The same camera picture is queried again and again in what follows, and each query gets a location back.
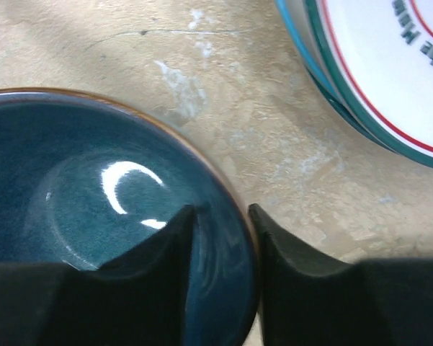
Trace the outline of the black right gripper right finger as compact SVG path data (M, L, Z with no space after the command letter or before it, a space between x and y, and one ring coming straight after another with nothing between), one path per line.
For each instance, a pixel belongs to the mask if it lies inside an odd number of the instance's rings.
M266 345L433 345L433 258L348 264L249 216L261 246Z

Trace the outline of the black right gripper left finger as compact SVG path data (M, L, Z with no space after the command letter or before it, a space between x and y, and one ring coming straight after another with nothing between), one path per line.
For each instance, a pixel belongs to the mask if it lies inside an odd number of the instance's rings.
M0 345L180 345L196 210L95 271L0 263Z

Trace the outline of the dark blue ceramic bowl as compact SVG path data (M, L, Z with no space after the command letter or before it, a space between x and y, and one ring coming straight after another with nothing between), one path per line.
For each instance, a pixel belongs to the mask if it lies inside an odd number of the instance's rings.
M51 88L0 89L0 262L103 264L197 211L186 345L242 345L259 251L224 173L173 125L120 102Z

